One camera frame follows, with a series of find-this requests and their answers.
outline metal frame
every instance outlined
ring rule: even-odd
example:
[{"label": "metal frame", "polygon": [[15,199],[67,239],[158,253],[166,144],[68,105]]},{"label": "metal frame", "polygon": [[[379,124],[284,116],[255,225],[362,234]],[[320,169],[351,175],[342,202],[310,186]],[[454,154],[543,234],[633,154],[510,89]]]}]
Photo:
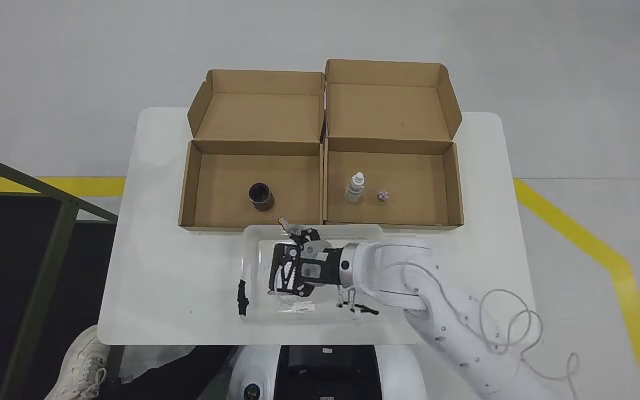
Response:
[{"label": "metal frame", "polygon": [[60,201],[58,217],[53,226],[0,388],[0,400],[13,400],[22,397],[24,384],[33,362],[35,350],[40,342],[49,304],[56,288],[73,227],[76,224],[78,211],[87,211],[104,218],[105,223],[111,224],[118,221],[118,216],[2,163],[0,163],[0,177]]}]

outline white shoe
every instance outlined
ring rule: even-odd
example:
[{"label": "white shoe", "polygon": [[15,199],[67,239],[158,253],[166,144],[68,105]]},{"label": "white shoe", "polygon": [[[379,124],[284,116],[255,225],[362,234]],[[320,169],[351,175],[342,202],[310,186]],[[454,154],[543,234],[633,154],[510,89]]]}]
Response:
[{"label": "white shoe", "polygon": [[60,376],[45,400],[93,399],[107,376],[104,368],[109,346],[98,341],[96,326],[87,328],[73,341],[62,361]]}]

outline plastic container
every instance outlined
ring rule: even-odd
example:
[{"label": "plastic container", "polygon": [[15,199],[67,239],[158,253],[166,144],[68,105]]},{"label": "plastic container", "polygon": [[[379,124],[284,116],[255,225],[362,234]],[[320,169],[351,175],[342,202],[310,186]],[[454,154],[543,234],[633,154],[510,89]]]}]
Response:
[{"label": "plastic container", "polygon": [[[382,228],[378,225],[305,225],[318,231],[321,238],[332,246],[347,243],[366,243],[382,240]],[[251,225],[244,230],[242,280],[246,282],[245,295],[249,299],[246,323],[323,323],[367,321],[386,318],[379,315],[356,316],[347,306],[336,306],[338,294],[335,285],[316,287],[309,297],[269,294],[271,258],[276,243],[292,243],[288,235],[277,225]],[[356,295],[356,302],[380,310],[382,305],[364,294]]]}]

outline cardboard box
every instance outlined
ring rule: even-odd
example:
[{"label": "cardboard box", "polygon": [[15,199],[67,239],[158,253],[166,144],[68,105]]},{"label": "cardboard box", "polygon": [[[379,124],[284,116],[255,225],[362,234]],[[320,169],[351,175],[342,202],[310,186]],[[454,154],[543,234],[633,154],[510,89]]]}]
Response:
[{"label": "cardboard box", "polygon": [[[188,112],[179,225],[187,229],[322,223],[324,75],[212,70]],[[257,211],[252,184],[275,206]]]},{"label": "cardboard box", "polygon": [[[444,65],[329,60],[324,220],[459,226],[456,146],[462,114]],[[344,200],[361,171],[365,193]],[[378,191],[389,192],[380,205]]]}]

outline shoelace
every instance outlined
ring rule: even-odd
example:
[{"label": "shoelace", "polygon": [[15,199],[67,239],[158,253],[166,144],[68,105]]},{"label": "shoelace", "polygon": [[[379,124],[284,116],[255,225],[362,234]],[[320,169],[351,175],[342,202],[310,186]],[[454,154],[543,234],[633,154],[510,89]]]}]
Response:
[{"label": "shoelace", "polygon": [[100,394],[100,385],[107,378],[107,370],[105,368],[98,368],[94,377],[93,383],[89,387],[80,393],[82,399],[95,399]]}]

